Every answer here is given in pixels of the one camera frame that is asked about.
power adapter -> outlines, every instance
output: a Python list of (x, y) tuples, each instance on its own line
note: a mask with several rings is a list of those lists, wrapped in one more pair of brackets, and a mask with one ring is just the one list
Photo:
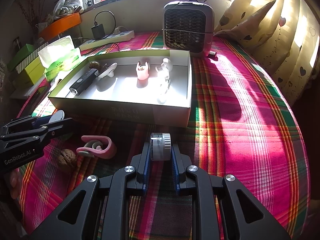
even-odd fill
[(94, 26), (91, 28), (91, 30), (92, 30), (93, 38), (95, 40), (101, 40), (103, 39), (104, 36), (106, 36), (102, 23), (98, 25), (98, 23), (95, 21)]

plastic bag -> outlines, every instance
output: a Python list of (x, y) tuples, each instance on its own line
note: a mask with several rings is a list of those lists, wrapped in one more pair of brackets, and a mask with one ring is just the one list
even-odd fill
[(75, 12), (82, 13), (84, 11), (82, 0), (59, 0), (58, 4), (58, 6), (55, 6), (55, 10), (53, 11), (54, 20), (60, 19)]

power strip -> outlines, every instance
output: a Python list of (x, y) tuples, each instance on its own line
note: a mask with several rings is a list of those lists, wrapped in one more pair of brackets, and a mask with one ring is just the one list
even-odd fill
[(86, 41), (84, 44), (80, 45), (80, 50), (87, 50), (87, 49), (92, 49), (96, 47), (100, 47), (103, 45), (106, 45), (108, 43), (114, 42), (122, 42), (122, 41), (129, 41), (134, 38), (134, 31), (128, 31), (128, 32), (122, 32), (117, 35), (110, 35), (107, 38), (104, 38), (102, 40), (89, 40)]

green box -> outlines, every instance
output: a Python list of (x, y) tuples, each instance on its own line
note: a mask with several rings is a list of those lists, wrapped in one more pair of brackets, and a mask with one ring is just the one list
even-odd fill
[(13, 80), (13, 85), (19, 89), (31, 87), (43, 76), (43, 73), (44, 66), (37, 57)]
[(18, 53), (13, 57), (13, 59), (7, 64), (8, 70), (13, 71), (17, 65), (19, 65), (26, 57), (28, 57), (32, 52), (34, 52), (35, 48), (33, 45), (26, 44), (22, 49), (18, 51)]

curtain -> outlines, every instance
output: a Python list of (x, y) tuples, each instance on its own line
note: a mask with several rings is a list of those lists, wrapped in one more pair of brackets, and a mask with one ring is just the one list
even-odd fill
[(319, 31), (304, 0), (233, 0), (215, 28), (246, 48), (290, 105), (319, 73)]

